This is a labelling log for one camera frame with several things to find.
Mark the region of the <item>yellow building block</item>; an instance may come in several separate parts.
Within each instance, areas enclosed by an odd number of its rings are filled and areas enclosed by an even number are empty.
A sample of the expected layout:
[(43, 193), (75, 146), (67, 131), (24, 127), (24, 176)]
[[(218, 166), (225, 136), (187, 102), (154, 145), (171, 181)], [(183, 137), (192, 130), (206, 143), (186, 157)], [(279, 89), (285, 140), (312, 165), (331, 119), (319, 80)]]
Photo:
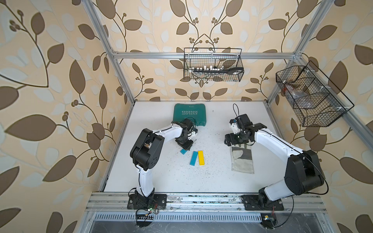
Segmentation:
[(199, 165), (204, 166), (205, 158), (204, 158), (204, 152), (202, 150), (198, 151), (198, 158), (199, 158)]

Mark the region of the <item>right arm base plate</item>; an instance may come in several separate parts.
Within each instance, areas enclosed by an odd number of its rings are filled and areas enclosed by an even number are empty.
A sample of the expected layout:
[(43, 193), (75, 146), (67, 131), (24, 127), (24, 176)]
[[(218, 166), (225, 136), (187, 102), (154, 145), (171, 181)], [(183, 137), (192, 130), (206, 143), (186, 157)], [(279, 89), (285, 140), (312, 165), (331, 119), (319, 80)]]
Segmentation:
[(263, 195), (242, 195), (241, 201), (246, 211), (284, 211), (281, 200), (270, 201)]

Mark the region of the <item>short teal building block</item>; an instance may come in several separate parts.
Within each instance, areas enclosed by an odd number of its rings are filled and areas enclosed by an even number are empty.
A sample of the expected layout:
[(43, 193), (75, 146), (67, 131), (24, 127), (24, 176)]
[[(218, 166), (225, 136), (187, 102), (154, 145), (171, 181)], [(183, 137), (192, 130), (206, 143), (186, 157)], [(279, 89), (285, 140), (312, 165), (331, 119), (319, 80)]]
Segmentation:
[(185, 155), (188, 152), (188, 150), (182, 149), (180, 152), (182, 155)]

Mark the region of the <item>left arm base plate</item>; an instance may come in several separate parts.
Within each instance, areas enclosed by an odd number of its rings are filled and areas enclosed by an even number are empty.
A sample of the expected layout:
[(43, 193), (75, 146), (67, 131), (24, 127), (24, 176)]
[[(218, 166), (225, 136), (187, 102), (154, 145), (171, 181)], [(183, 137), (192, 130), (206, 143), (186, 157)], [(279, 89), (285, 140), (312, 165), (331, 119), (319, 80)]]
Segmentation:
[(140, 193), (130, 194), (127, 209), (159, 209), (164, 210), (167, 205), (166, 194), (151, 194), (149, 197), (144, 197)]

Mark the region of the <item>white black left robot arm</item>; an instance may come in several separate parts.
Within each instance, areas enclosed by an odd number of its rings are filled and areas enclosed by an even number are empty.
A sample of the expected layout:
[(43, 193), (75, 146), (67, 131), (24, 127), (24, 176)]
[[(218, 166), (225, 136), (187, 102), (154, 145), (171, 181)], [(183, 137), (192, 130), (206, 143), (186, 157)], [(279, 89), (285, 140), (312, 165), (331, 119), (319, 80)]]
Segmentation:
[(139, 186), (136, 192), (144, 198), (153, 194), (152, 169), (159, 160), (164, 143), (175, 140), (183, 150), (188, 151), (197, 133), (193, 118), (186, 118), (181, 122), (173, 121), (169, 126), (158, 130), (143, 129), (130, 151), (133, 164), (139, 171)]

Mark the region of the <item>long teal building block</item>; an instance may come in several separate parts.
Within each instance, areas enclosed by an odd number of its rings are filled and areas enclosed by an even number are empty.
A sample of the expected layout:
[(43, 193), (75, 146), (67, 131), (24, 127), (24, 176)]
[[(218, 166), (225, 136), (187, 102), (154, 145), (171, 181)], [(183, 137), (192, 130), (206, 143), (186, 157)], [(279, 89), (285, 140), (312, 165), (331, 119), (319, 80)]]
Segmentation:
[(194, 151), (193, 153), (192, 153), (192, 157), (191, 157), (191, 160), (190, 160), (190, 165), (191, 166), (195, 166), (195, 164), (196, 164), (196, 161), (197, 161), (197, 158), (198, 158), (198, 152), (197, 151)]

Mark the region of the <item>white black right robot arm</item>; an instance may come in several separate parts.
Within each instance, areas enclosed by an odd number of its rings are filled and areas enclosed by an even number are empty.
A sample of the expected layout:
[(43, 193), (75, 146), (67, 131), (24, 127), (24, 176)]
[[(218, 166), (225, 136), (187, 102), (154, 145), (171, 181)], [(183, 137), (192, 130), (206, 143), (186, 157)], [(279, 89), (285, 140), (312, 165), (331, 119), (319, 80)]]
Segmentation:
[(230, 121), (232, 133), (227, 134), (224, 143), (227, 146), (254, 142), (261, 144), (285, 163), (284, 178), (262, 188), (258, 195), (262, 203), (309, 193), (326, 184), (318, 155), (312, 150), (303, 150), (269, 131), (261, 123), (239, 123)]

